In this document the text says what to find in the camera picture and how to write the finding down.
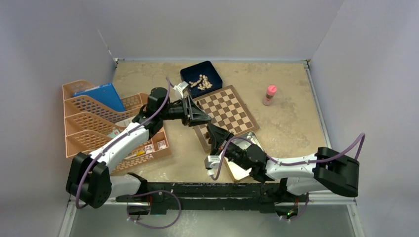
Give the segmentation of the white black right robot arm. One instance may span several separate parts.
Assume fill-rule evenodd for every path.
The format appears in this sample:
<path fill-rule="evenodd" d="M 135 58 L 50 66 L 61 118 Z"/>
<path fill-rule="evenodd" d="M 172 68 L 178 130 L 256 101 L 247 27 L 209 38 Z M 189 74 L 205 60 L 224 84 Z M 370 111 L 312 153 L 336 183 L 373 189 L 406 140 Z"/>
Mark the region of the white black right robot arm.
<path fill-rule="evenodd" d="M 358 196 L 358 157 L 365 141 L 365 133 L 355 139 L 342 152 L 319 147 L 317 152 L 296 158 L 274 158 L 260 146 L 247 140 L 245 149 L 234 144 L 237 137 L 212 123 L 207 125 L 211 144 L 210 155 L 205 159 L 208 176 L 217 180 L 224 160 L 236 164 L 254 180 L 265 183 L 280 180 L 277 188 L 280 199 L 289 201 L 305 193 L 329 190 L 336 195 Z"/>

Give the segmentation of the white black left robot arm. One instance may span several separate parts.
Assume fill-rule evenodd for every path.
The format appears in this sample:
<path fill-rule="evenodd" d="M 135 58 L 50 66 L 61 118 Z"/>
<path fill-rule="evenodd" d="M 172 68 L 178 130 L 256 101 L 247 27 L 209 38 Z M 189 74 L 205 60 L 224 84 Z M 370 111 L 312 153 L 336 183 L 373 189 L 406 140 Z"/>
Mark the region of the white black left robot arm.
<path fill-rule="evenodd" d="M 208 124 L 212 120 L 191 96 L 181 95 L 180 99 L 170 102 L 168 89 L 153 88 L 146 105 L 123 132 L 89 154 L 76 154 L 66 184 L 66 191 L 76 198 L 76 207 L 99 208 L 108 198 L 125 195 L 135 202 L 145 200 L 147 188 L 141 185 L 143 180 L 139 176 L 111 177 L 110 172 L 134 149 L 153 138 L 165 120 L 176 119 L 189 127 Z"/>

